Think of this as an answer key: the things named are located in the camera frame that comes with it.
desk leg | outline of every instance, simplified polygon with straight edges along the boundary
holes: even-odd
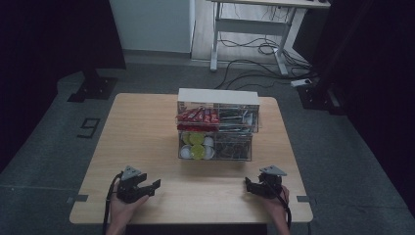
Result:
[[[278,67],[280,68],[280,72],[282,75],[288,75],[287,68],[285,65],[285,60],[282,57],[282,53],[284,51],[285,43],[287,42],[288,34],[290,33],[291,25],[293,24],[294,15],[296,14],[297,8],[291,8],[291,13],[284,28],[284,32],[282,34],[282,38],[280,41],[280,45],[278,48],[274,49],[275,59],[277,59]]]
[[[217,3],[216,8],[216,18],[214,20],[214,36],[213,36],[213,44],[211,45],[211,53],[210,53],[210,70],[216,71],[217,70],[217,24],[220,21],[220,3]]]

white wall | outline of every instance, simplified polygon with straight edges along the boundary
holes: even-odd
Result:
[[[190,53],[195,0],[111,0],[122,49]]]

wooden table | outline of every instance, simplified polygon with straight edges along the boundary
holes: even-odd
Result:
[[[285,60],[282,58],[285,43],[293,23],[294,15],[297,8],[306,9],[328,9],[330,3],[328,1],[320,3],[318,0],[208,0],[217,3],[216,17],[214,21],[214,35],[213,44],[210,53],[210,70],[217,70],[217,36],[219,31],[225,32],[239,32],[263,35],[277,35],[281,36],[281,41],[278,42],[278,48],[274,49],[275,59],[282,75],[288,75],[285,66]],[[266,5],[279,6],[290,8],[288,19],[283,23],[265,22],[265,21],[247,21],[239,19],[223,19],[221,17],[221,7],[223,3],[234,4],[250,4],[250,5]]]
[[[309,203],[290,140],[275,99],[260,97],[260,128],[253,138],[251,162],[178,159],[174,117],[177,95],[118,94],[108,116],[79,195],[72,223],[102,223],[105,198],[114,176],[131,165],[148,173],[145,183],[161,179],[156,195],[137,212],[134,224],[266,223],[270,217],[244,178],[258,182],[259,169],[277,165],[288,173],[293,222],[309,222]]]

human arm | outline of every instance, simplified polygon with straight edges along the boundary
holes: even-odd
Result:
[[[116,197],[116,192],[111,196],[111,223],[107,229],[107,235],[122,235],[127,223],[131,220],[134,213],[141,205],[147,202],[149,196],[146,195],[135,203],[127,204]]]
[[[281,191],[281,198],[289,203],[290,191],[282,185],[283,190]],[[278,230],[279,235],[290,235],[290,229],[287,224],[287,215],[282,203],[277,199],[265,199],[260,197],[262,204],[264,205],[266,211],[271,215],[272,220],[275,223],[275,226]]]

human hand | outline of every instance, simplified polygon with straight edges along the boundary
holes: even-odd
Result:
[[[284,185],[282,185],[282,188],[283,190],[281,191],[280,196],[288,204],[290,200],[290,191]],[[280,200],[278,200],[278,198],[265,199],[262,197],[260,197],[260,200],[266,211],[269,213],[269,215],[271,215],[272,220],[278,229],[278,234],[290,234],[290,229],[286,220],[286,211],[284,209],[284,205],[280,202]]]
[[[111,196],[111,223],[107,230],[107,235],[123,234],[127,223],[131,220],[132,215],[140,208],[141,205],[147,202],[149,196],[146,195],[135,203],[127,204],[116,197],[116,189],[118,188],[118,182],[115,184]]]

